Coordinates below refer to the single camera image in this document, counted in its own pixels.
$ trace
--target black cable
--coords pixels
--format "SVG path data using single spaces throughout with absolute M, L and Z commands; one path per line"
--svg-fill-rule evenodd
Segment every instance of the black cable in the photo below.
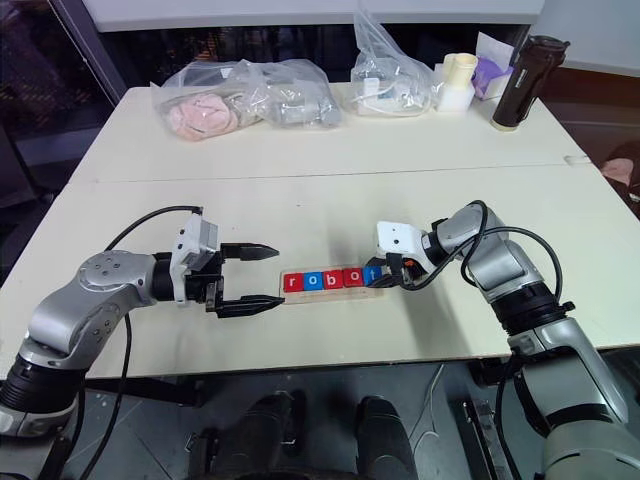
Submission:
M 104 249 L 104 251 L 113 250 L 114 247 L 122 241 L 124 237 L 129 235 L 133 230 L 139 227 L 141 224 L 146 222 L 147 220 L 152 219 L 153 217 L 157 217 L 158 215 L 162 215 L 167 212 L 178 212 L 178 211 L 189 211 L 192 213 L 197 213 L 198 215 L 202 215 L 202 207 L 196 207 L 193 205 L 175 205 L 173 207 L 165 207 L 155 210 L 151 213 L 146 214 L 144 217 L 139 218 L 127 228 L 125 228 L 120 235 L 118 235 L 108 246 Z
M 480 245 L 480 242 L 484 238 L 485 230 L 487 229 L 487 220 L 489 219 L 489 207 L 487 207 L 487 204 L 482 200 L 474 200 L 469 205 L 480 206 L 480 208 L 482 209 L 482 219 L 480 220 L 480 228 L 478 229 L 478 234 L 475 236 L 475 240 L 473 241 L 471 248 L 462 259 L 462 265 L 460 265 L 460 275 L 462 275 L 462 278 L 465 282 L 475 287 L 477 286 L 476 282 L 471 280 L 471 278 L 469 278 L 469 275 L 467 274 L 467 265 L 469 264 L 471 256 L 478 249 L 478 245 Z
M 73 436 L 71 437 L 71 444 L 69 445 L 69 453 L 65 463 L 69 461 L 71 452 L 76 448 L 78 444 L 78 438 L 80 438 L 80 432 L 82 431 L 82 424 L 84 423 L 84 409 L 85 409 L 85 391 L 84 385 L 80 387 L 78 391 L 78 412 L 76 413 L 76 426 L 73 429 Z
M 107 443 L 109 442 L 109 438 L 111 438 L 111 433 L 113 432 L 114 427 L 116 426 L 116 420 L 118 419 L 118 413 L 120 412 L 120 404 L 122 403 L 122 396 L 124 395 L 124 387 L 127 383 L 127 370 L 129 370 L 129 357 L 131 355 L 131 319 L 129 318 L 129 314 L 126 313 L 124 316 L 124 324 L 127 327 L 127 346 L 124 351 L 124 362 L 122 363 L 122 375 L 120 375 L 120 382 L 118 383 L 118 393 L 116 395 L 116 401 L 113 405 L 113 410 L 111 412 L 111 418 L 109 419 L 109 425 L 107 425 L 107 429 L 102 436 L 102 440 L 100 441 L 100 445 L 96 449 L 93 457 L 89 461 L 89 464 L 85 467 L 82 475 L 80 475 L 79 480 L 87 480 L 93 468 L 100 460 L 100 456 L 104 451 Z
M 500 378 L 500 383 L 498 383 L 498 391 L 496 392 L 496 410 L 493 416 L 493 422 L 496 425 L 496 432 L 498 433 L 498 440 L 500 441 L 500 446 L 504 452 L 504 456 L 507 459 L 507 464 L 511 469 L 511 474 L 513 475 L 514 480 L 521 480 L 520 472 L 518 471 L 518 466 L 516 462 L 513 460 L 513 456 L 511 455 L 511 450 L 509 450 L 509 445 L 504 438 L 504 430 L 502 429 L 502 397 L 504 395 L 504 387 L 507 383 L 507 379 L 511 375 L 514 370 L 516 363 L 516 356 L 511 355 L 509 361 L 504 366 L 504 371 L 502 372 L 502 377 Z
M 193 205 L 175 205 L 172 207 L 160 208 L 151 213 L 148 213 L 144 217 L 139 218 L 138 220 L 133 222 L 131 225 L 129 225 L 127 228 L 125 228 L 120 233 L 120 235 L 118 235 L 111 243 L 109 243 L 109 245 L 107 245 L 107 248 L 105 248 L 104 251 L 107 252 L 109 250 L 113 250 L 114 247 L 118 243 L 120 243 L 120 241 L 123 238 L 125 238 L 127 235 L 129 235 L 129 233 L 131 233 L 133 230 L 135 230 L 137 227 L 139 227 L 141 224 L 143 224 L 147 220 L 157 217 L 158 215 L 162 215 L 163 213 L 176 212 L 176 211 L 189 211 L 189 212 L 197 213 L 198 215 L 202 215 L 202 207 L 197 207 Z M 116 393 L 116 400 L 113 405 L 113 410 L 111 411 L 111 418 L 109 419 L 109 424 L 107 425 L 107 429 L 104 432 L 102 440 L 100 441 L 98 448 L 94 452 L 93 457 L 91 457 L 89 464 L 85 467 L 84 471 L 82 472 L 82 475 L 80 476 L 80 480 L 86 480 L 87 478 L 89 478 L 89 475 L 91 475 L 91 472 L 93 471 L 94 467 L 98 463 L 100 456 L 104 452 L 104 449 L 106 448 L 107 443 L 111 438 L 111 434 L 113 433 L 113 429 L 115 428 L 115 425 L 116 425 L 116 420 L 118 419 L 118 413 L 120 413 L 120 405 L 122 404 L 122 397 L 124 395 L 124 389 L 127 383 L 127 372 L 129 370 L 129 359 L 131 357 L 131 344 L 133 339 L 133 334 L 131 330 L 131 318 L 129 317 L 128 313 L 125 314 L 124 316 L 124 324 L 127 331 L 127 343 L 124 350 L 124 361 L 122 363 L 122 373 L 120 375 L 120 381 L 118 382 L 118 391 Z M 84 400 L 85 400 L 85 392 L 84 392 L 84 388 L 82 388 L 78 392 L 78 401 L 79 401 L 78 420 L 76 421 L 77 422 L 76 428 L 73 432 L 73 439 L 71 441 L 71 449 L 69 450 L 69 456 L 71 456 L 71 452 L 73 451 L 73 448 L 75 447 L 78 441 L 78 437 L 80 437 L 80 431 L 82 430 L 82 424 L 84 421 L 84 404 L 85 404 Z
M 553 263 L 553 268 L 555 270 L 555 275 L 556 275 L 556 288 L 555 288 L 554 295 L 556 297 L 556 300 L 558 302 L 560 302 L 560 297 L 562 296 L 562 283 L 563 283 L 562 267 L 560 266 L 560 260 L 558 259 L 558 256 L 556 255 L 556 252 L 554 252 L 553 248 L 551 248 L 551 245 L 549 245 L 547 243 L 547 241 L 544 238 L 542 238 L 540 235 L 538 235 L 536 233 L 533 233 L 530 230 L 527 230 L 527 229 L 524 229 L 524 228 L 520 228 L 520 227 L 508 227 L 508 226 L 494 227 L 494 228 L 490 228 L 489 230 L 486 230 L 484 232 L 484 234 L 486 236 L 486 235 L 492 235 L 494 233 L 500 233 L 500 232 L 519 233 L 521 235 L 525 235 L 527 237 L 530 237 L 530 238 L 534 239 L 536 242 L 538 242 L 547 251 L 547 253 L 549 254 L 549 257 L 551 257 L 551 262 Z M 429 285 L 431 282 L 433 282 L 433 280 L 435 280 L 435 278 L 440 274 L 440 272 L 442 272 L 442 270 L 444 270 L 444 268 L 449 263 L 451 263 L 453 261 L 453 259 L 455 259 L 462 252 L 462 250 L 467 248 L 475 240 L 476 236 L 477 235 L 474 235 L 473 237 L 471 237 L 471 238 L 467 239 L 466 241 L 464 241 L 463 243 L 461 243 L 421 283 L 413 285 L 413 284 L 406 284 L 406 283 L 402 282 L 402 283 L 400 283 L 400 286 L 402 288 L 404 288 L 405 290 L 411 290 L 411 291 L 423 289 L 424 287 Z

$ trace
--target black pants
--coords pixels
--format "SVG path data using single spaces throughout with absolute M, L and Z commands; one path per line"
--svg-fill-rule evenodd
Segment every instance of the black pants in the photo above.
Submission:
M 360 403 L 357 415 L 358 474 L 373 480 L 417 480 L 409 439 L 394 406 L 386 400 L 367 397 Z M 259 400 L 220 435 L 213 478 L 358 478 L 348 473 L 279 470 L 278 459 L 295 417 L 296 400 L 286 393 Z

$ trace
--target white table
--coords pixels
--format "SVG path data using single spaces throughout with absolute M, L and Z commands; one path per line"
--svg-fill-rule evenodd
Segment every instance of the white table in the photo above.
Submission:
M 337 97 L 344 84 L 333 85 Z M 71 183 L 262 178 L 562 165 L 585 158 L 547 108 L 536 102 L 518 130 L 489 124 L 495 101 L 465 115 L 414 118 L 344 115 L 335 130 L 278 130 L 266 123 L 203 142 L 177 139 L 151 106 L 148 88 L 122 99 Z
M 407 154 L 417 150 L 404 148 Z M 6 375 L 37 303 L 68 282 L 79 264 L 124 226 L 160 206 L 203 205 L 205 217 L 221 225 L 222 241 L 261 242 L 281 251 L 261 262 L 225 264 L 225 295 L 236 298 L 243 293 L 277 295 L 279 273 L 285 269 L 366 261 L 374 252 L 373 232 L 380 219 L 426 227 L 476 198 L 507 224 L 534 230 L 556 249 L 565 273 L 564 299 L 576 303 L 574 314 L 596 346 L 640 343 L 640 297 L 634 281 L 640 271 L 640 223 L 587 163 L 74 182 L 57 198 L 0 290 L 0 372 Z M 179 213 L 155 219 L 121 246 L 134 252 L 166 251 L 185 220 Z M 526 238 L 522 244 L 553 288 L 544 251 Z M 136 310 L 130 374 L 506 355 L 506 334 L 458 270 L 459 265 L 451 265 L 431 288 L 417 293 L 393 289 L 378 299 L 285 304 L 246 318 L 217 319 L 202 305 L 179 310 L 164 303 Z M 124 329 L 119 327 L 89 376 L 119 375 L 123 349 Z

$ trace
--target person's leg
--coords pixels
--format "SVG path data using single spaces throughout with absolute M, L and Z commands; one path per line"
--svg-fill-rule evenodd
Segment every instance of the person's leg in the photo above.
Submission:
M 213 473 L 265 472 L 276 466 L 292 398 L 278 393 L 262 398 L 220 437 Z
M 358 473 L 374 480 L 418 480 L 409 438 L 394 406 L 366 397 L 358 417 Z

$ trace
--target blue letter block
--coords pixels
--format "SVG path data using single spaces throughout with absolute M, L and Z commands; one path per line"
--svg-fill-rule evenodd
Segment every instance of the blue letter block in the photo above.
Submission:
M 369 285 L 382 276 L 382 267 L 364 267 L 362 276 L 364 277 L 364 284 Z
M 322 290 L 324 283 L 322 282 L 322 272 L 309 272 L 304 274 L 304 290 Z

